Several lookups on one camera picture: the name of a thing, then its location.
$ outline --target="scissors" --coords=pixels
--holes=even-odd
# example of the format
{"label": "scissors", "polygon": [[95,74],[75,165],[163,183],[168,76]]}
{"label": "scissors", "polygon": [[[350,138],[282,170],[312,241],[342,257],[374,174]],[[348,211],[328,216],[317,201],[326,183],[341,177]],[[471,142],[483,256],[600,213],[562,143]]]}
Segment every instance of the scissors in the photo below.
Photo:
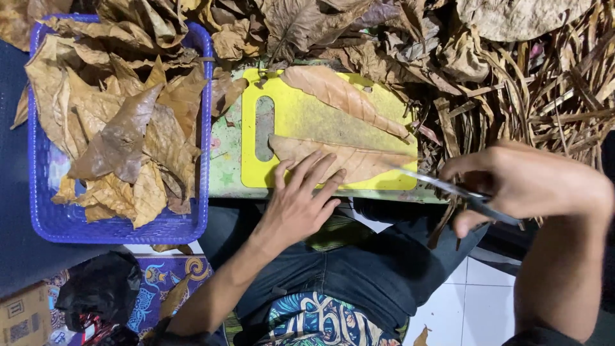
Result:
{"label": "scissors", "polygon": [[401,173],[408,175],[412,178],[416,178],[418,180],[422,180],[424,182],[428,182],[435,187],[439,187],[444,191],[452,193],[453,195],[458,195],[466,199],[468,208],[475,212],[479,212],[484,216],[487,216],[493,220],[501,221],[504,223],[508,223],[509,225],[516,226],[521,220],[516,219],[510,215],[504,214],[503,212],[499,212],[492,207],[489,207],[487,203],[491,201],[491,196],[483,195],[481,193],[471,192],[466,190],[463,187],[457,186],[453,183],[446,182],[444,180],[440,180],[435,177],[430,177],[429,175],[420,174],[417,172],[409,171],[407,169],[401,168],[394,164],[391,166],[395,169],[398,169]]}

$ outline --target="cutting board handle hole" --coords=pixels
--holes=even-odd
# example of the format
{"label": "cutting board handle hole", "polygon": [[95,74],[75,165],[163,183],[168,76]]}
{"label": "cutting board handle hole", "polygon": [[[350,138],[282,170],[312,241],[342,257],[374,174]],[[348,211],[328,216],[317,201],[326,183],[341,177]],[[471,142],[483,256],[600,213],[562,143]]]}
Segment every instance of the cutting board handle hole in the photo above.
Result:
{"label": "cutting board handle hole", "polygon": [[262,162],[273,158],[273,151],[269,147],[269,135],[274,133],[274,120],[276,108],[269,96],[261,96],[256,100],[256,143],[254,154]]}

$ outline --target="graphic t-shirt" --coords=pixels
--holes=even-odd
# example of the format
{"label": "graphic t-shirt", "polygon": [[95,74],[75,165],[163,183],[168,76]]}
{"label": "graphic t-shirt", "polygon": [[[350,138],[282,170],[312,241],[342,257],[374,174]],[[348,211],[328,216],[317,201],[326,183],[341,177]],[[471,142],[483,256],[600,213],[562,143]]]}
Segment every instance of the graphic t-shirt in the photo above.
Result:
{"label": "graphic t-shirt", "polygon": [[269,334],[259,345],[398,346],[353,305],[316,292],[302,292],[275,300],[269,311]]}

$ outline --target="cardboard box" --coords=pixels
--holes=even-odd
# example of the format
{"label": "cardboard box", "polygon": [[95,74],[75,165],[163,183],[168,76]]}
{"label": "cardboard box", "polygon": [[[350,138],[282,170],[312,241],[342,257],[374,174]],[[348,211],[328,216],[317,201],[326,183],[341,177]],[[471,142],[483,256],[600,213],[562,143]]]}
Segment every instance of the cardboard box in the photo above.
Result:
{"label": "cardboard box", "polygon": [[47,285],[34,284],[0,300],[0,345],[43,346],[51,333]]}

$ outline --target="jeans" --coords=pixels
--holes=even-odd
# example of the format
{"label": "jeans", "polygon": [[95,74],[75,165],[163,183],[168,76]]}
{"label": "jeans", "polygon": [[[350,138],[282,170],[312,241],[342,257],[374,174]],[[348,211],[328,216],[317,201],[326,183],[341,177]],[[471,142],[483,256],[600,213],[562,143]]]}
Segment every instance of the jeans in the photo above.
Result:
{"label": "jeans", "polygon": [[[210,200],[207,229],[199,244],[214,270],[238,250],[260,216],[249,201]],[[458,251],[457,238],[448,226],[437,248],[427,248],[427,217],[397,223],[356,246],[328,252],[296,243],[258,274],[237,304],[237,317],[244,331],[259,330],[262,336],[267,333],[268,306],[273,300],[315,291],[356,306],[383,331],[395,333],[446,281],[487,228],[470,232]]]}

